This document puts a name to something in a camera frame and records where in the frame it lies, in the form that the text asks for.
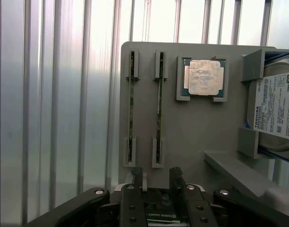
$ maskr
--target corrugated metal wall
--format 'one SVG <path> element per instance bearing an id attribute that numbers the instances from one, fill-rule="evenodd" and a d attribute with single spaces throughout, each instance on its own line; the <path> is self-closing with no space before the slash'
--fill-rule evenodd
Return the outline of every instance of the corrugated metal wall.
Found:
<path id="1" fill-rule="evenodd" d="M 118 183 L 126 41 L 289 48 L 289 0 L 0 0 L 0 224 Z"/>

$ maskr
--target bolt head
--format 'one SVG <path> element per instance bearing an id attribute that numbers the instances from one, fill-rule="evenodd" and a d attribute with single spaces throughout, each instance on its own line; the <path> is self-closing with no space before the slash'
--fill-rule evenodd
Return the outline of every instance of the bolt head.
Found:
<path id="1" fill-rule="evenodd" d="M 220 193 L 221 193 L 222 195 L 228 195 L 228 191 L 226 191 L 226 190 L 220 190 Z"/>
<path id="2" fill-rule="evenodd" d="M 188 185 L 186 188 L 188 188 L 189 190 L 194 190 L 194 189 L 195 189 L 195 186 L 193 186 L 193 185 Z"/>
<path id="3" fill-rule="evenodd" d="M 96 193 L 97 195 L 100 195 L 100 194 L 103 193 L 103 191 L 102 191 L 102 190 L 98 190 L 98 191 L 96 191 L 95 193 Z"/>

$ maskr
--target hard drive label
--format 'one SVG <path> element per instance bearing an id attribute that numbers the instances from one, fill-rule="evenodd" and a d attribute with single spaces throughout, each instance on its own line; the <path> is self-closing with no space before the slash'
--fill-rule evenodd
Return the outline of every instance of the hard drive label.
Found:
<path id="1" fill-rule="evenodd" d="M 258 80 L 253 127 L 289 139 L 289 73 Z"/>

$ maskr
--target screw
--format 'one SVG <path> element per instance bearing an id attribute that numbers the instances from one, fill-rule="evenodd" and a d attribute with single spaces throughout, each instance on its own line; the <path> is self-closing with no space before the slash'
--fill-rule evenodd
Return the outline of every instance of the screw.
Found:
<path id="1" fill-rule="evenodd" d="M 100 194 L 103 193 L 103 191 L 102 191 L 102 190 L 98 190 L 98 191 L 96 191 L 95 193 L 96 193 L 97 195 L 100 195 Z"/>
<path id="2" fill-rule="evenodd" d="M 221 193 L 222 195 L 228 195 L 228 191 L 226 191 L 226 190 L 220 190 L 220 193 Z"/>
<path id="3" fill-rule="evenodd" d="M 189 190 L 194 190 L 195 187 L 193 185 L 188 185 L 186 188 L 188 188 Z"/>

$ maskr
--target silver screw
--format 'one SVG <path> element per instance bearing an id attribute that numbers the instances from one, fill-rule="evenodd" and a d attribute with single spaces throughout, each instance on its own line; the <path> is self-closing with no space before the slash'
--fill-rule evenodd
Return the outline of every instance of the silver screw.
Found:
<path id="1" fill-rule="evenodd" d="M 220 193 L 221 193 L 222 195 L 228 195 L 228 191 L 226 191 L 226 190 L 220 190 Z"/>
<path id="2" fill-rule="evenodd" d="M 188 188 L 189 190 L 194 190 L 195 187 L 193 185 L 188 185 L 186 188 Z"/>
<path id="3" fill-rule="evenodd" d="M 100 194 L 103 193 L 103 191 L 102 191 L 102 190 L 98 190 L 98 191 L 96 191 L 95 193 L 96 193 L 97 195 L 100 195 Z"/>

